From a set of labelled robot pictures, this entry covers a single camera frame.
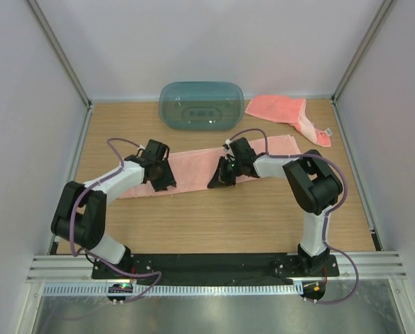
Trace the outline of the left aluminium frame post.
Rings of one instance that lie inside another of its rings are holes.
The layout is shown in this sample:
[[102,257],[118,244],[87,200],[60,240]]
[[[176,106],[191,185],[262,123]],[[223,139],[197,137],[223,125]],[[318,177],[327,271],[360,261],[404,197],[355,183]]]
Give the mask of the left aluminium frame post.
[[70,63],[58,38],[56,37],[56,34],[54,33],[54,30],[52,29],[43,10],[41,9],[40,4],[36,0],[26,0],[25,3],[29,7],[29,10],[31,11],[34,19],[40,27],[40,30],[47,39],[50,47],[56,55],[58,62],[64,69],[68,79],[72,83],[81,101],[86,106],[86,108],[89,109],[92,106],[91,99],[88,97],[88,94],[82,86],[76,72],[74,71],[74,68],[72,67],[72,64]]

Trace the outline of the right aluminium frame post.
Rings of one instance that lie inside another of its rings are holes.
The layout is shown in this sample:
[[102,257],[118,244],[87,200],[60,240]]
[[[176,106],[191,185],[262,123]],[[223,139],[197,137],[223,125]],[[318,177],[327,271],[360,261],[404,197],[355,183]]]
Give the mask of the right aluminium frame post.
[[366,29],[365,34],[363,35],[360,43],[358,44],[355,53],[350,59],[350,62],[348,63],[348,66],[346,67],[345,72],[343,73],[343,76],[341,77],[341,80],[338,83],[336,90],[331,96],[331,101],[333,104],[336,104],[339,98],[342,96],[343,91],[349,84],[353,74],[363,61],[365,55],[367,55],[368,50],[370,49],[375,38],[380,32],[383,24],[386,22],[387,17],[393,10],[395,4],[396,0],[384,0],[381,2],[380,7],[376,10],[372,20],[368,25],[368,28]]

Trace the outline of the aluminium frame post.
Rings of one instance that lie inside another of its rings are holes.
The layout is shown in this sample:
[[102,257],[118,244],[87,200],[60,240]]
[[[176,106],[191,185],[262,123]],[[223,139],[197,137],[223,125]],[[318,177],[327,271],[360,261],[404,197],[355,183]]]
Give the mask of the aluminium frame post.
[[365,55],[367,55],[368,50],[370,49],[375,38],[380,32],[383,24],[386,22],[387,17],[393,10],[395,4],[396,0],[384,0],[381,2],[380,7],[376,10],[372,20],[368,25],[368,28],[366,29],[365,34],[363,35],[360,43],[358,44],[355,53],[350,59],[350,62],[348,63],[348,66],[346,67],[345,72],[343,73],[343,76],[341,77],[341,80],[338,83],[336,90],[331,96],[331,101],[333,104],[336,104],[339,98],[342,96],[343,91],[349,84],[353,74],[363,61]]
[[54,30],[52,29],[43,10],[41,9],[40,4],[36,0],[26,0],[25,3],[29,7],[29,10],[31,11],[34,19],[40,27],[40,30],[47,39],[50,47],[56,55],[58,62],[64,69],[68,79],[72,83],[81,101],[86,106],[86,108],[89,109],[92,106],[91,99],[88,97],[88,94],[82,86],[76,72],[74,71],[74,68],[72,67],[72,64],[70,63],[58,38],[56,37],[56,34],[54,33]]

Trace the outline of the teal translucent plastic bin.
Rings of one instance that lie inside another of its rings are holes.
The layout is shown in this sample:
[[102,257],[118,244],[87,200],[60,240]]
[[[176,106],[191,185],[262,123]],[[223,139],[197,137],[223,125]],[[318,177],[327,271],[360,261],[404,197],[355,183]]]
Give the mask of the teal translucent plastic bin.
[[160,119],[184,131],[227,131],[244,115],[243,91],[226,81],[178,81],[161,91]]

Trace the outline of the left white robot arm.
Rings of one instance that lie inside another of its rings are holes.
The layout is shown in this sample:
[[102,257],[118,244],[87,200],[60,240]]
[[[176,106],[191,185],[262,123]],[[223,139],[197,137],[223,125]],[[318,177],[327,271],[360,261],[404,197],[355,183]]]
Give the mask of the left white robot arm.
[[145,146],[124,138],[107,140],[118,167],[93,180],[68,182],[51,222],[52,233],[70,243],[73,256],[82,252],[105,264],[116,278],[132,274],[131,250],[106,231],[106,209],[124,192],[151,184],[155,192],[175,188],[170,148],[150,139]]

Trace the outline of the long pink towel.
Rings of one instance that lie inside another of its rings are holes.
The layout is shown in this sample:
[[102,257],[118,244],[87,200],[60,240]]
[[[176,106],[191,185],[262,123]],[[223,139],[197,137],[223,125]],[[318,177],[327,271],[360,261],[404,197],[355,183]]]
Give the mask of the long pink towel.
[[[251,140],[249,144],[257,154],[265,152],[264,138]],[[300,154],[298,144],[291,135],[269,136],[268,149],[269,153],[274,155]],[[223,148],[170,153],[169,163],[177,183],[176,187],[171,186],[167,191],[156,192],[150,183],[141,184],[125,191],[118,198],[124,200],[207,190],[207,184],[212,179],[219,158],[224,153]]]

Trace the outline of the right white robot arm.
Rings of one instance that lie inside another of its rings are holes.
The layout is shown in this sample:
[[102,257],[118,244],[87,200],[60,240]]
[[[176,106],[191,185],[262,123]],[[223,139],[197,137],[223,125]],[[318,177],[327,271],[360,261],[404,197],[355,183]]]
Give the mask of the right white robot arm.
[[296,203],[304,212],[298,268],[308,276],[320,271],[330,253],[329,216],[343,192],[343,185],[328,161],[317,150],[294,156],[257,153],[244,137],[226,142],[224,148],[226,153],[219,158],[207,187],[234,186],[240,176],[287,180]]

